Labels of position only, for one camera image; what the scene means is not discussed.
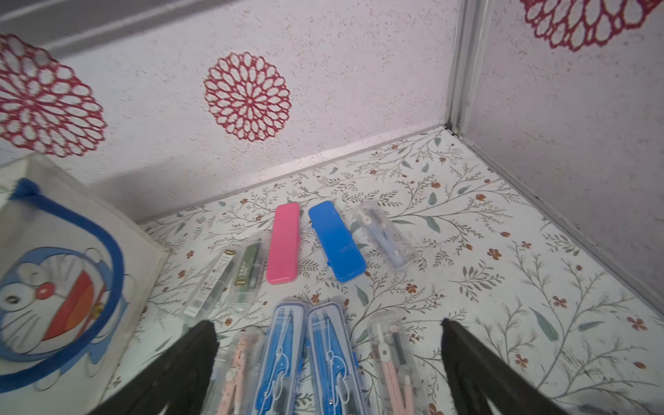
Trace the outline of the small clear stationery pack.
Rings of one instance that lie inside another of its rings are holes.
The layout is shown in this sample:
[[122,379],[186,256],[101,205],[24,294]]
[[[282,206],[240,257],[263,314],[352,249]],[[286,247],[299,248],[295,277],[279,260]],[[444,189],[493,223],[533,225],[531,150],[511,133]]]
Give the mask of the small clear stationery pack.
[[180,313],[185,326],[193,327],[209,319],[230,280],[236,275],[240,257],[246,249],[246,243],[225,247],[211,262]]

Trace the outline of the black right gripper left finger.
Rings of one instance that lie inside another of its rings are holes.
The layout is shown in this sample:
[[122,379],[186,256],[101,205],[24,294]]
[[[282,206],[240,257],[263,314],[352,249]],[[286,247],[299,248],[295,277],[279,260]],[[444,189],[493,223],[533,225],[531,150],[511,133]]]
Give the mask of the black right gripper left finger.
[[219,349],[215,326],[201,321],[92,414],[199,414]]

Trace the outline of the clear pink compass case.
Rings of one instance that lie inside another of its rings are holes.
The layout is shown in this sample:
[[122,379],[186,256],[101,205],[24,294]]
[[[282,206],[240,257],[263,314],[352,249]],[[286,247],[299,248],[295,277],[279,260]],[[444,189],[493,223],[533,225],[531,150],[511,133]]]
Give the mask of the clear pink compass case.
[[265,334],[256,327],[235,334],[214,360],[202,414],[248,414],[259,375]]
[[368,321],[368,338],[381,412],[429,413],[424,383],[402,317],[394,311],[377,313]]

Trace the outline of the clear blue compass set case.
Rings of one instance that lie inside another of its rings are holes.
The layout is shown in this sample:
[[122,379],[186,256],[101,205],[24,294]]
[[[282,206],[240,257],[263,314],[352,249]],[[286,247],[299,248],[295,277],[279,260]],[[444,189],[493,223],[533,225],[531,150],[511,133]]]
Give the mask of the clear blue compass set case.
[[293,414],[307,342],[309,305],[287,297],[277,304],[260,355],[256,390],[247,414]]

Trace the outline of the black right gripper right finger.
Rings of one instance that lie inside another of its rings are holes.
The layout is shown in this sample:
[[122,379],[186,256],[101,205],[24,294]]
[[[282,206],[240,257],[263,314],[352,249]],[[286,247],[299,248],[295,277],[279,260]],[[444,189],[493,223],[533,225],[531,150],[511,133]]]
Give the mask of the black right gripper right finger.
[[441,356],[458,414],[563,414],[565,411],[489,350],[461,323],[442,321]]

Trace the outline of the clear green stationery pack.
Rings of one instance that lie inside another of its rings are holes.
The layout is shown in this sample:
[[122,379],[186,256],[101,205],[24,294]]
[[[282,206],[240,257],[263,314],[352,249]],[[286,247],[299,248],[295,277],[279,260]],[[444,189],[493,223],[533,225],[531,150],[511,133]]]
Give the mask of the clear green stationery pack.
[[237,272],[231,281],[228,304],[236,311],[247,311],[254,304],[266,267],[271,235],[255,233],[242,246]]

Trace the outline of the white canvas bag blue handles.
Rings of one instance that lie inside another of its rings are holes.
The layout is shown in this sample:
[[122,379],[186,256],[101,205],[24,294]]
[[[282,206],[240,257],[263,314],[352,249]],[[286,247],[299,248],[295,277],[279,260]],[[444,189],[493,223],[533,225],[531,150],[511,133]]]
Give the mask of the white canvas bag blue handles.
[[102,400],[167,252],[34,153],[1,169],[1,411]]

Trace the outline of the clear lilac compass case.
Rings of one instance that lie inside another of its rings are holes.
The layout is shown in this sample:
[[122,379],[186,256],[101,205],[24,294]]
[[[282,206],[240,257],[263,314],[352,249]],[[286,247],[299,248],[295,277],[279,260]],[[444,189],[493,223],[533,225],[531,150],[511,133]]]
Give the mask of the clear lilac compass case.
[[354,218],[396,273],[403,273],[418,260],[418,251],[373,200],[354,209]]

